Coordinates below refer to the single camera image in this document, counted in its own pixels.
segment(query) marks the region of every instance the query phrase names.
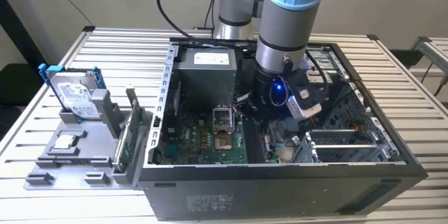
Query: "slotted metal table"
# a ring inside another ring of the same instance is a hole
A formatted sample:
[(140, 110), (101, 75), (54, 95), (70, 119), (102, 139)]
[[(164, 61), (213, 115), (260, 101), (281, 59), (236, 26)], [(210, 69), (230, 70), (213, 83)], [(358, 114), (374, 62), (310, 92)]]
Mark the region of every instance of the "slotted metal table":
[(418, 50), (448, 75), (448, 38), (418, 37), (412, 49)]
[[(209, 37), (208, 31), (188, 31)], [(129, 108), (125, 86), (152, 110), (164, 68), (169, 30), (96, 28), (84, 31), (60, 64), (97, 66), (112, 101)], [(364, 35), (313, 34), (337, 43), (429, 177), (366, 217), (220, 220), (202, 223), (448, 223), (448, 111), (378, 40)], [(26, 223), (157, 222), (141, 191), (22, 189), (24, 177), (60, 122), (60, 105), (42, 86), (0, 142), (0, 220)]]

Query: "robotic arm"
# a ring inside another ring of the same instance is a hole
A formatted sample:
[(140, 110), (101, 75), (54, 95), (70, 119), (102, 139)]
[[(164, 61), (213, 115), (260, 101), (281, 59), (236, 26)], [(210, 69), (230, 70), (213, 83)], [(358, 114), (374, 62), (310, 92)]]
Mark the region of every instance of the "robotic arm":
[[(241, 29), (250, 22), (252, 14), (261, 11), (261, 25), (256, 51), (257, 71), (254, 74), (254, 92), (268, 97), (272, 87), (278, 83), (278, 89), (285, 89), (285, 101), (292, 116), (302, 120), (320, 112), (320, 103), (326, 98), (325, 87), (314, 89), (305, 74), (300, 71), (305, 47), (313, 27), (321, 0), (220, 0), (220, 26), (214, 38), (222, 36), (222, 30)], [(312, 59), (314, 67), (324, 77), (324, 73)]]

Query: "white label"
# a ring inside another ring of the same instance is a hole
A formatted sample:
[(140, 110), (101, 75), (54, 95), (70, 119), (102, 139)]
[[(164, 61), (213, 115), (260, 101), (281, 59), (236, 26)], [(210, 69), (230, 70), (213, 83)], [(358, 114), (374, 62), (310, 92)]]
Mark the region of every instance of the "white label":
[(236, 99), (236, 102), (241, 102), (242, 100), (248, 99), (248, 98), (249, 98), (249, 94), (250, 94), (250, 93), (246, 93), (244, 96), (238, 97), (238, 98)]
[(216, 54), (210, 52), (197, 52), (194, 54), (194, 64), (200, 65), (228, 65), (229, 54)]
[(82, 84), (57, 83), (62, 93), (62, 101), (73, 114), (82, 118), (98, 118), (100, 114), (90, 99), (89, 89)]

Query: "white wall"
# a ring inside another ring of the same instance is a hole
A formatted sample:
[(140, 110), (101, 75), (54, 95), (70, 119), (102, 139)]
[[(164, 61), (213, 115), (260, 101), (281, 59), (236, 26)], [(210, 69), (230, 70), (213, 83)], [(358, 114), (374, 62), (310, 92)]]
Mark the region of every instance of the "white wall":
[(0, 70), (10, 63), (26, 63), (26, 61), (0, 26)]
[[(57, 62), (86, 21), (66, 0), (9, 2), (42, 55)], [(169, 28), (156, 0), (73, 2), (96, 26)], [(448, 0), (324, 0), (313, 32), (377, 34), (389, 48), (408, 48), (417, 36), (448, 37), (448, 22), (440, 22), (448, 18), (446, 3)], [(180, 27), (201, 25), (208, 0), (162, 0), (162, 5)]]

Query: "circuit board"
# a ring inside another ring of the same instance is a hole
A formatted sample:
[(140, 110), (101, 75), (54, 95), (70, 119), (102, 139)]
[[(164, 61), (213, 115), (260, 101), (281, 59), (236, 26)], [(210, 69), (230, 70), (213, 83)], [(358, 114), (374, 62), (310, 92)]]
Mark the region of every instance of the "circuit board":
[(185, 113), (180, 134), (177, 144), (165, 148), (162, 164), (246, 164), (241, 115), (232, 134), (213, 134), (212, 114)]

